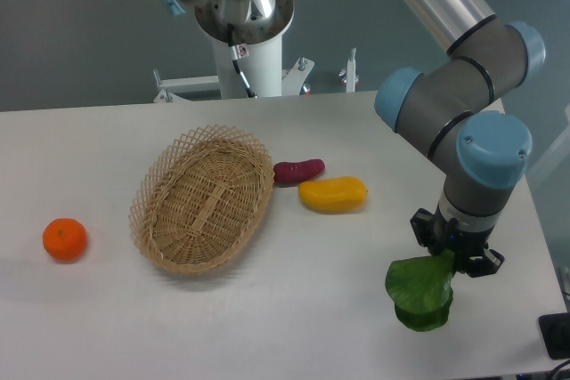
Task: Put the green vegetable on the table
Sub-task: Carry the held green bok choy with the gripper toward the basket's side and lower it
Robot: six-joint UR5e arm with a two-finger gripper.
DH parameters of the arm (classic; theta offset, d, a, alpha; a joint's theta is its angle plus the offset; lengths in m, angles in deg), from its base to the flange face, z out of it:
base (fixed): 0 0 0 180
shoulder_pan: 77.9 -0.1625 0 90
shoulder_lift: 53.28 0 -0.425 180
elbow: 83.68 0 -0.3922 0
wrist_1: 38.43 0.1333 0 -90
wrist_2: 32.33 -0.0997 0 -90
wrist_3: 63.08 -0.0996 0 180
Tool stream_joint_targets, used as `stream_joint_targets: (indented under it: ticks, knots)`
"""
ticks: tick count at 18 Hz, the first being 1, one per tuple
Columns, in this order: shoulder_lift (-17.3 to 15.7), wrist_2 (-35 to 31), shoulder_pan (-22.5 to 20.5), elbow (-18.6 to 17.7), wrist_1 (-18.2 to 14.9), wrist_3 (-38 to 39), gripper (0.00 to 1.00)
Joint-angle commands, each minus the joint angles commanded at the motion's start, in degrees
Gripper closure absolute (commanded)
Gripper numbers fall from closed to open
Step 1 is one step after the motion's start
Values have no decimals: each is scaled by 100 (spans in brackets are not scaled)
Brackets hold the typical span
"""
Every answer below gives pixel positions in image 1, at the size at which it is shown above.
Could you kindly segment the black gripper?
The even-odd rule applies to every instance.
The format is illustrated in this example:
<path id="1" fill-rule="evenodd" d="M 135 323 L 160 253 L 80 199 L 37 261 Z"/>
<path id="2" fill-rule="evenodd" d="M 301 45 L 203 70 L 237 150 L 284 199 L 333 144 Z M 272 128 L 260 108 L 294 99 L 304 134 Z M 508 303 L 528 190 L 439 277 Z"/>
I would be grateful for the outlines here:
<path id="1" fill-rule="evenodd" d="M 505 257 L 487 243 L 493 229 L 479 232 L 463 230 L 457 218 L 446 219 L 439 207 L 435 214 L 424 208 L 418 209 L 410 224 L 421 247 L 431 255 L 452 252 L 454 266 L 466 267 L 465 273 L 471 278 L 494 275 L 505 261 Z"/>

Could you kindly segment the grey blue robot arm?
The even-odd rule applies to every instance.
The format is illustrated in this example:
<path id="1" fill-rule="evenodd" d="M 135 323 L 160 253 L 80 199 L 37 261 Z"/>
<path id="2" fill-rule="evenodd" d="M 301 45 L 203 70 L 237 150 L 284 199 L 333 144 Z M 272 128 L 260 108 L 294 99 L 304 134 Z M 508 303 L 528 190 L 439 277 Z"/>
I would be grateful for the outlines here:
<path id="1" fill-rule="evenodd" d="M 213 43 L 225 99 L 299 94 L 281 71 L 292 0 L 160 1 L 173 15 L 194 13 Z M 449 56 L 430 74 L 397 70 L 375 98 L 382 120 L 445 176 L 435 212 L 419 210 L 411 226 L 431 254 L 452 251 L 457 272 L 492 275 L 503 257 L 488 238 L 525 173 L 532 137 L 491 105 L 542 66 L 544 43 L 523 22 L 500 22 L 484 0 L 404 1 Z"/>

